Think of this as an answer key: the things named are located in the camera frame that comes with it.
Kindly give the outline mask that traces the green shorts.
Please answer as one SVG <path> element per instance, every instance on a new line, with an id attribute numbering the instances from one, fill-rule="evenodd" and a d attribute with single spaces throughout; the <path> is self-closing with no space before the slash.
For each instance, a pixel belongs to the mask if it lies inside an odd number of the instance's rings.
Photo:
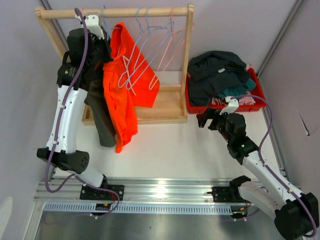
<path id="1" fill-rule="evenodd" d="M 234 97 L 245 95 L 246 92 L 251 92 L 256 86 L 256 82 L 249 78 L 244 85 L 229 87 L 225 89 L 222 93 L 219 93 L 218 97 L 222 99 L 229 96 Z"/>

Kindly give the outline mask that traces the orange shorts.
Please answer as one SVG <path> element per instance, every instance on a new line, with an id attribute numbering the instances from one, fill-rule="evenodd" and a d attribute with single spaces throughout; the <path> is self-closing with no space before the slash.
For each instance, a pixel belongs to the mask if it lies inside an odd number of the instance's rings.
<path id="1" fill-rule="evenodd" d="M 113 61 L 103 66 L 103 88 L 120 153 L 138 132 L 135 108 L 153 107 L 160 83 L 149 90 L 155 73 L 123 22 L 114 26 L 110 46 Z"/>

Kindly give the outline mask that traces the pink shark print shorts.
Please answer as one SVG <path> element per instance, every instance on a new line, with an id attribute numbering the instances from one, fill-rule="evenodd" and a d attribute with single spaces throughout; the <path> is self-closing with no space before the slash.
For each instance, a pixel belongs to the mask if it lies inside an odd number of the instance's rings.
<path id="1" fill-rule="evenodd" d="M 244 67 L 230 67 L 223 66 L 222 64 L 217 64 L 214 66 L 214 75 L 213 75 L 213 87 L 212 92 L 209 95 L 209 98 L 218 99 L 218 94 L 222 93 L 224 90 L 230 87 L 237 87 L 244 85 L 250 78 L 250 74 L 247 69 Z M 239 105 L 251 105 L 255 104 L 255 100 L 246 92 L 243 97 L 238 98 Z"/>

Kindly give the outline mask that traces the dark navy shorts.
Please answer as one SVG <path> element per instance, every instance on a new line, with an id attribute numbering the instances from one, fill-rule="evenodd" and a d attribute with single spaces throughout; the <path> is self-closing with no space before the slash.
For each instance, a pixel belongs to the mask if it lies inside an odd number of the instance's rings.
<path id="1" fill-rule="evenodd" d="M 207 106 L 223 91 L 244 86 L 250 74 L 241 58 L 229 51 L 212 50 L 190 59 L 188 96 L 192 106 Z"/>

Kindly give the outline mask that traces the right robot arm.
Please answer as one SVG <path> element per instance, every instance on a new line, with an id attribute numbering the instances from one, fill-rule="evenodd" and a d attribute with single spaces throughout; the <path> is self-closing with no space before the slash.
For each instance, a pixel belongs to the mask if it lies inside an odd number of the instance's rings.
<path id="1" fill-rule="evenodd" d="M 254 204 L 273 220 L 286 240 L 313 238 L 320 226 L 317 197 L 311 192 L 303 193 L 263 158 L 259 147 L 247 136 L 244 116 L 207 108 L 196 118 L 199 128 L 211 120 L 208 129 L 218 131 L 227 142 L 230 156 L 263 184 L 260 188 L 245 175 L 237 177 L 229 183 L 229 198 Z"/>

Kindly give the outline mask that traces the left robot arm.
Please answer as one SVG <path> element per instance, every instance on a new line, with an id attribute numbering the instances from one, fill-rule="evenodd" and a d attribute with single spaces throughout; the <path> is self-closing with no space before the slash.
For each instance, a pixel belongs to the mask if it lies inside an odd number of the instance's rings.
<path id="1" fill-rule="evenodd" d="M 97 200 L 103 200 L 109 193 L 107 177 L 89 165 L 88 152 L 77 150 L 76 138 L 90 85 L 103 64 L 112 59 L 108 34 L 103 28 L 77 28 L 69 32 L 67 44 L 69 49 L 57 71 L 58 99 L 51 134 L 36 156 L 48 168 L 53 166 L 79 178 Z"/>

